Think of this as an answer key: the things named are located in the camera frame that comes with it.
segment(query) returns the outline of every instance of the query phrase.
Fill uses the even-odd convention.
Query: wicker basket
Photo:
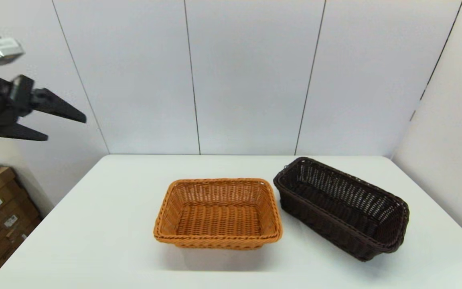
[[[281,238],[279,211],[264,179],[181,179],[165,195],[154,237],[185,248],[250,250]]]
[[[403,243],[407,204],[366,181],[300,157],[274,184],[286,212],[361,261]]]

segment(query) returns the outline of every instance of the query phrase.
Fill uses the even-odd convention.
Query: woven pattern
[[[188,248],[250,250],[279,240],[282,226],[264,179],[181,179],[167,190],[154,237]]]
[[[389,192],[300,157],[274,179],[281,207],[361,261],[402,245],[409,208]]]

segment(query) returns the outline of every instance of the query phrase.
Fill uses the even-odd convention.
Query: table
[[[0,269],[0,288],[462,288],[462,229],[392,161],[310,157],[409,204],[398,251],[359,262],[282,210],[283,237],[258,250],[159,243],[152,230],[172,181],[260,177],[272,184],[296,157],[110,155]]]

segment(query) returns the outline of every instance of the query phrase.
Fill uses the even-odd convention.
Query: tan woven basket
[[[180,179],[168,188],[154,237],[185,248],[250,250],[279,240],[281,218],[264,179]]]

